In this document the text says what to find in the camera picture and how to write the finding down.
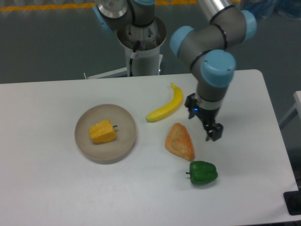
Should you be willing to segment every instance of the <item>blue joint cap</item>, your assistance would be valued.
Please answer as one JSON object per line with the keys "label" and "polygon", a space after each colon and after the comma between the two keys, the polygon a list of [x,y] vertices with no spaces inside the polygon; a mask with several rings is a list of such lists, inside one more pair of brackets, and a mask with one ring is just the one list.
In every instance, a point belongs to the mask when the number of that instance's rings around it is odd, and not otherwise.
{"label": "blue joint cap", "polygon": [[246,19],[246,34],[244,41],[247,41],[255,35],[257,31],[257,21],[254,15],[249,11],[241,10],[241,12],[244,14]]}
{"label": "blue joint cap", "polygon": [[169,46],[178,57],[180,47],[186,36],[194,29],[190,26],[183,26],[176,30],[170,38]]}
{"label": "blue joint cap", "polygon": [[94,14],[96,16],[96,19],[97,19],[99,25],[102,27],[102,29],[104,30],[104,32],[111,33],[112,30],[109,28],[109,26],[104,21],[102,15],[99,12],[99,9],[98,9],[97,5],[93,6],[92,9],[94,11]]}
{"label": "blue joint cap", "polygon": [[134,2],[140,5],[151,6],[155,4],[156,0],[134,0]]}
{"label": "blue joint cap", "polygon": [[207,83],[217,88],[224,88],[233,79],[236,61],[231,53],[216,49],[205,55],[200,69]]}

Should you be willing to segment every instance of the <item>plastic toy food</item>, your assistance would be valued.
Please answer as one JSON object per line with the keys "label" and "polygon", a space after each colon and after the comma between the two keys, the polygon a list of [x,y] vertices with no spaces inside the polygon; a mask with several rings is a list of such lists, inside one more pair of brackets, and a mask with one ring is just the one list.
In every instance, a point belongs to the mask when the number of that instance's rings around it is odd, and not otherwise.
{"label": "plastic toy food", "polygon": [[171,83],[170,86],[174,90],[174,98],[168,104],[149,113],[146,116],[146,120],[148,122],[154,122],[163,119],[173,113],[180,106],[183,99],[182,90],[173,83]]}
{"label": "plastic toy food", "polygon": [[205,161],[193,161],[189,165],[190,181],[194,185],[208,184],[217,179],[216,167]]}
{"label": "plastic toy food", "polygon": [[165,148],[171,153],[188,161],[194,159],[193,145],[190,135],[180,123],[175,123],[165,139]]}
{"label": "plastic toy food", "polygon": [[117,137],[110,120],[103,120],[89,129],[89,135],[94,143],[109,142]]}

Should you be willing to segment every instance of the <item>black cable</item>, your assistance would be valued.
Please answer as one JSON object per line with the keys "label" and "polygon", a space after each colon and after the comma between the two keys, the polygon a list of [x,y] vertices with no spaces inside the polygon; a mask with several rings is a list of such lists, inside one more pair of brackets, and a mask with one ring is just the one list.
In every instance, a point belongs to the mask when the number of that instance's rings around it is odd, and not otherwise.
{"label": "black cable", "polygon": [[140,41],[137,41],[135,46],[134,46],[134,49],[133,49],[133,53],[131,55],[131,58],[130,58],[130,63],[129,63],[129,68],[130,68],[130,77],[133,77],[133,72],[132,72],[132,64],[133,64],[133,58],[135,56],[135,52],[136,50],[139,48],[140,46]]}

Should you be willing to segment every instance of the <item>yellow floor stripe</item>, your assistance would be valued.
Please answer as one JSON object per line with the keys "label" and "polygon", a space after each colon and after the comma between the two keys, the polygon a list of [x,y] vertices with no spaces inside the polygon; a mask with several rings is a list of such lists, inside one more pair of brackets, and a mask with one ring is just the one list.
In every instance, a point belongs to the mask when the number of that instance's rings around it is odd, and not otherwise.
{"label": "yellow floor stripe", "polygon": [[23,11],[23,10],[44,10],[44,9],[66,9],[66,8],[92,8],[95,3],[83,3],[80,6],[78,4],[62,4],[57,5],[42,5],[42,6],[7,6],[0,9],[0,11]]}
{"label": "yellow floor stripe", "polygon": [[[240,2],[241,0],[232,0],[232,2]],[[167,5],[184,5],[184,4],[196,4],[196,0],[157,0],[155,5],[167,6]],[[6,6],[0,9],[1,11],[23,11],[23,10],[45,10],[45,9],[67,9],[67,8],[92,8],[95,3],[83,3],[80,6],[78,4],[62,4],[57,5],[42,5],[42,6]]]}

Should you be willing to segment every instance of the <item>gray floor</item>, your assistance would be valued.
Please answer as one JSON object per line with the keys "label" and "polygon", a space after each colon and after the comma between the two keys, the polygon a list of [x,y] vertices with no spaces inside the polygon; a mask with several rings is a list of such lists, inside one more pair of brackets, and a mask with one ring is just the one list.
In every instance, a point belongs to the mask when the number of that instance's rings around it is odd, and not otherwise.
{"label": "gray floor", "polygon": [[[169,48],[180,26],[207,26],[197,5],[157,6],[156,15],[167,27],[161,49],[164,74],[188,73]],[[274,13],[259,21],[256,36],[228,51],[238,70],[263,73],[279,120],[301,90],[301,22]],[[125,67],[116,34],[105,34],[92,9],[0,12],[0,83],[78,80]],[[295,117],[282,135],[294,170],[301,168],[301,120]]]}

